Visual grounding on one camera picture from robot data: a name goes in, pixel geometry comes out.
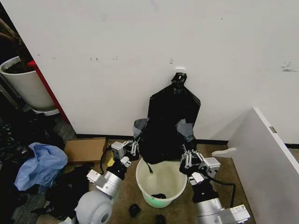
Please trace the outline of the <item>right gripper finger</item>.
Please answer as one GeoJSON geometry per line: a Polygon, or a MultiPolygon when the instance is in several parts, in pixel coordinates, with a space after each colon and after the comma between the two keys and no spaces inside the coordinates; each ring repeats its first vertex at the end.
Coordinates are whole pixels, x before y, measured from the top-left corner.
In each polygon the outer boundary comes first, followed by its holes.
{"type": "Polygon", "coordinates": [[[185,145],[182,145],[182,149],[183,149],[183,154],[182,154],[181,163],[183,164],[183,167],[185,169],[188,169],[191,167],[191,151],[187,150],[185,145]]]}
{"type": "Polygon", "coordinates": [[[189,166],[199,166],[202,163],[202,156],[198,153],[198,151],[192,149],[190,158],[189,158],[189,166]]]}

